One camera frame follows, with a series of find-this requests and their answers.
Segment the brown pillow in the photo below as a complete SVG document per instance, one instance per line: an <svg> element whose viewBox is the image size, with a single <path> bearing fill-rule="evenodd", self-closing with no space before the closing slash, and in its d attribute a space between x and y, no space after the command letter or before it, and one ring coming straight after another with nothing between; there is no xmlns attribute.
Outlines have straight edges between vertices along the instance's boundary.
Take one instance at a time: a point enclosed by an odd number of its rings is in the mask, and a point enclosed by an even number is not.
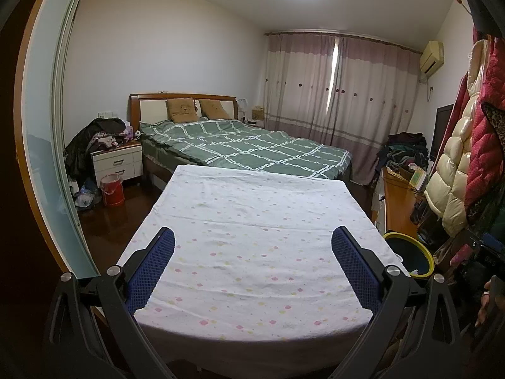
<svg viewBox="0 0 505 379"><path fill-rule="evenodd" d="M201 99L201 114L209 120L233 120L226 111L224 111L221 101L218 99Z"/></svg>
<svg viewBox="0 0 505 379"><path fill-rule="evenodd" d="M198 115L193 98L170 98L167 100L168 119L175 123L196 122Z"/></svg>

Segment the silver bolt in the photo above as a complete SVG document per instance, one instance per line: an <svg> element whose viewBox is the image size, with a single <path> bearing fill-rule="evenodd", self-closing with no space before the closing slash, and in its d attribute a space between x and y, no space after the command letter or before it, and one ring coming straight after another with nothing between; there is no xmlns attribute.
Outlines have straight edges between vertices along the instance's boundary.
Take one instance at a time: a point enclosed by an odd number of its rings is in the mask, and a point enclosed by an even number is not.
<svg viewBox="0 0 505 379"><path fill-rule="evenodd" d="M387 273L391 276L398 276L400 275L400 269L394 265L391 265L387 267Z"/></svg>
<svg viewBox="0 0 505 379"><path fill-rule="evenodd" d="M70 272L65 272L62 276L60 276L61 282L68 282L72 279L72 274Z"/></svg>
<svg viewBox="0 0 505 379"><path fill-rule="evenodd" d="M121 272L121 268L117 265L113 265L107 270L107 275L116 276L119 274L119 272Z"/></svg>
<svg viewBox="0 0 505 379"><path fill-rule="evenodd" d="M443 275L440 275L439 273L436 273L435 276L433 277L433 279L438 283L445 282L445 278L443 277Z"/></svg>

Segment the bed frame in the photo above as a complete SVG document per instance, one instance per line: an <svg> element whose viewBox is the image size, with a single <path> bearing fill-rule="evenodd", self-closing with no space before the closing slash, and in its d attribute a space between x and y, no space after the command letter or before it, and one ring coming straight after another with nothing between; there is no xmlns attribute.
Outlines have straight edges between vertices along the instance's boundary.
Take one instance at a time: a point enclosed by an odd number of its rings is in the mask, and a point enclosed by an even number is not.
<svg viewBox="0 0 505 379"><path fill-rule="evenodd" d="M137 131L140 127L140 121L142 120L140 102L143 101L143 105L150 100L167 100L169 98L193 98L193 99L217 99L220 101L230 101L233 102L233 118L238 119L238 104L236 97L230 97L226 95L211 95L211 94L189 94L189 93L168 93L160 91L151 94L131 94L128 100L128 110L130 111L130 124L133 127L133 131ZM168 182L172 177L172 172L167 170L160 165L154 163L152 160L147 158L142 154L142 164L144 175L153 174L161 180Z"/></svg>

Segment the frosted glass panel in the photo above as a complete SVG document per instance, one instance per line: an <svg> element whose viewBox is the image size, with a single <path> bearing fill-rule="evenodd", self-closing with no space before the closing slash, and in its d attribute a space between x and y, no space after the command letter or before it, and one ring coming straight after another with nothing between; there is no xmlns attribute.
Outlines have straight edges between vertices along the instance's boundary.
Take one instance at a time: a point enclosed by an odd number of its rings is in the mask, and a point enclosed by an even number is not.
<svg viewBox="0 0 505 379"><path fill-rule="evenodd" d="M30 38L22 87L22 129L30 179L57 249L78 278L97 269L65 203L55 166L51 122L52 70L71 0L44 0Z"/></svg>

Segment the curtain rod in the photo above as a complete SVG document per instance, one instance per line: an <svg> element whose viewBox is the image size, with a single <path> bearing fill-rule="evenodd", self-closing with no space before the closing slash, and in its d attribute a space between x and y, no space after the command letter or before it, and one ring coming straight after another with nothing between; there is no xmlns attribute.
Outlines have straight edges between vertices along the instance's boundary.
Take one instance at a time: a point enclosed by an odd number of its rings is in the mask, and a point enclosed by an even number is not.
<svg viewBox="0 0 505 379"><path fill-rule="evenodd" d="M356 34L344 34L344 33L339 33L339 32L337 32L337 31L332 31L332 30L291 30L291 31L271 31L271 32L267 32L267 33L265 33L264 35L269 36L269 35L278 35L278 34L331 34L331 35L334 35L334 36L336 36L336 37L349 37L349 38L357 38L357 39L359 39L359 40L366 40L366 41L372 41L372 42L375 42L375 43L382 43L382 44L386 44L386 45L392 45L392 46L394 46L394 47L398 47L398 48L401 48L401 49L403 49L403 50L408 50L408 51L414 52L414 53L416 53L416 54L422 54L422 51L415 50L415 49L410 48L410 47L406 47L405 45L392 43L392 42L390 42L390 41L380 40L380 39L378 39L378 38L363 37L363 36L356 35Z"/></svg>

